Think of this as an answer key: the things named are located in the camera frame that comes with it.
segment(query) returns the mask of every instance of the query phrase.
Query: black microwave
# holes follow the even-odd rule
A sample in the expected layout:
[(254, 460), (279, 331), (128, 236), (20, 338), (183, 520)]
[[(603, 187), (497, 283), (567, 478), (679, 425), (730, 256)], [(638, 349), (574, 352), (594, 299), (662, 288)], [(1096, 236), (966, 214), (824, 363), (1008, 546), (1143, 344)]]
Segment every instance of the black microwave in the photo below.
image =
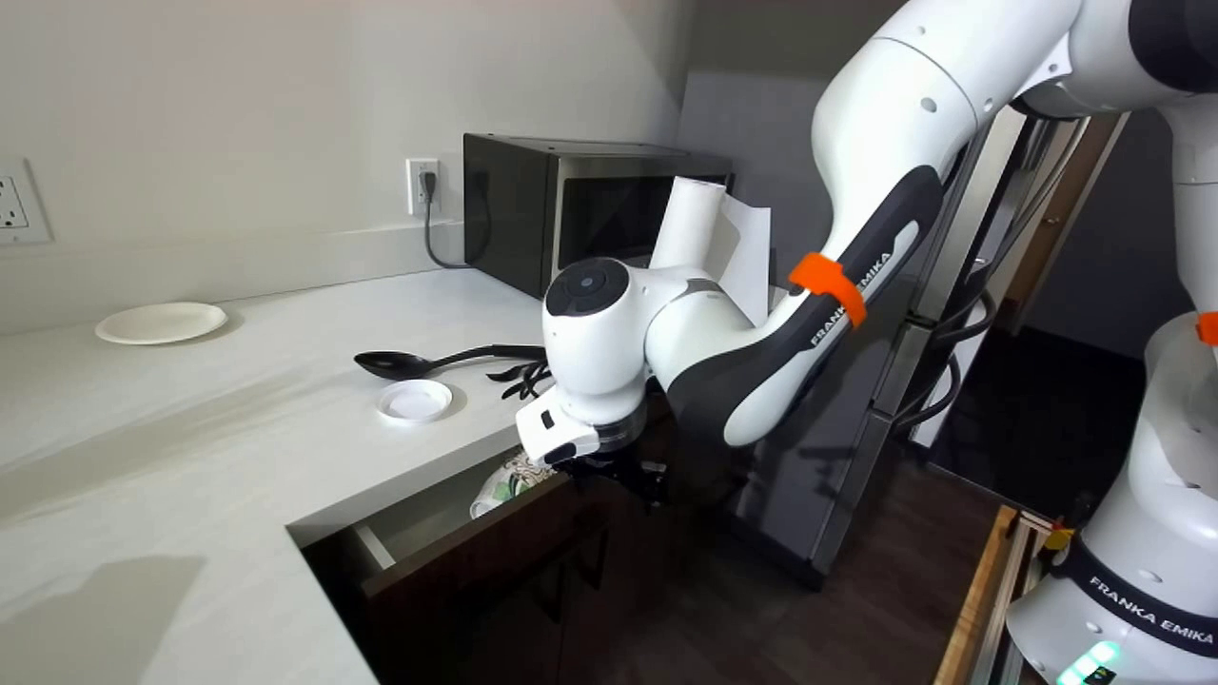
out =
[(574, 257), (645, 264), (673, 174), (730, 187), (718, 156), (552, 137), (466, 137), (466, 264), (541, 297)]

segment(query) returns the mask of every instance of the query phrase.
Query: wall outlet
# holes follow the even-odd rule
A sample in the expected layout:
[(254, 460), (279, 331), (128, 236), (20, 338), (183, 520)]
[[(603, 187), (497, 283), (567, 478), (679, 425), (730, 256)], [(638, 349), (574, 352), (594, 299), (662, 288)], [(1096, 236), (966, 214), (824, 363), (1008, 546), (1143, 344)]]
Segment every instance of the wall outlet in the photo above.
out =
[(409, 172), (409, 214), (424, 217), (424, 210), (426, 210), (424, 174), (434, 174), (434, 196), (429, 196), (429, 210), (434, 210), (434, 203), (442, 196), (442, 161), (437, 156), (409, 156), (402, 172)]
[(48, 245), (27, 161), (0, 161), (0, 245)]

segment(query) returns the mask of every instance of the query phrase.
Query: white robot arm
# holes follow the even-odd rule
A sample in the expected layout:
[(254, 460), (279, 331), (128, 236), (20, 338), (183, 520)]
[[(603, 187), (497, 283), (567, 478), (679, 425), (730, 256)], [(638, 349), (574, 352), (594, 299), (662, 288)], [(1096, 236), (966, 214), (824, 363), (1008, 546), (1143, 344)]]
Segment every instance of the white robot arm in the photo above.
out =
[(699, 274), (699, 236), (657, 236), (648, 269), (594, 257), (546, 297), (555, 389), (520, 407), (534, 460), (638, 439), (656, 375), (684, 425), (749, 444), (792, 407), (872, 293), (933, 228), (955, 151), (1004, 101), (1086, 118), (1164, 111), (1176, 248), (1194, 317), (1158, 333), (1151, 397), (1114, 496), (1061, 579), (1013, 615), (1029, 663), (1080, 682), (1218, 682), (1218, 0), (910, 0), (815, 111), (832, 228), (761, 328)]

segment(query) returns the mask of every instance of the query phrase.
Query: kitchen counter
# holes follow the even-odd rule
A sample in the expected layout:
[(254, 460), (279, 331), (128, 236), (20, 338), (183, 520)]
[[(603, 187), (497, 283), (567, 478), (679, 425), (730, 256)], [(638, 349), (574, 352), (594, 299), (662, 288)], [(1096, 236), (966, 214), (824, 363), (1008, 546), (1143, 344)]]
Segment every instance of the kitchen counter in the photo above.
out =
[(374, 682), (300, 543), (515, 444), (506, 363), (442, 374), (429, 425), (383, 422), (352, 363), (538, 344), (538, 299), (484, 274), (223, 308), (183, 345), (0, 338), (0, 682)]

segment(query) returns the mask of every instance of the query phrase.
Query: black spoon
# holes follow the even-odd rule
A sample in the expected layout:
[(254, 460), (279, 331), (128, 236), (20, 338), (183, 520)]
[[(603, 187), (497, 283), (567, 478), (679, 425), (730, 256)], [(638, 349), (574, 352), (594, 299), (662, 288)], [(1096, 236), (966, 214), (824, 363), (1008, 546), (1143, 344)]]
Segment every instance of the black spoon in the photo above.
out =
[(546, 345), (472, 345), (472, 349), (462, 349), (462, 352), (449, 352), (449, 359), (414, 359), (414, 352), (402, 352), (402, 349), (353, 352), (353, 363), (364, 374), (383, 375), (383, 380), (426, 375), (426, 374), (434, 374), (442, 364), (454, 364), (454, 363), (466, 363), (466, 359), (530, 359), (530, 363), (541, 363)]

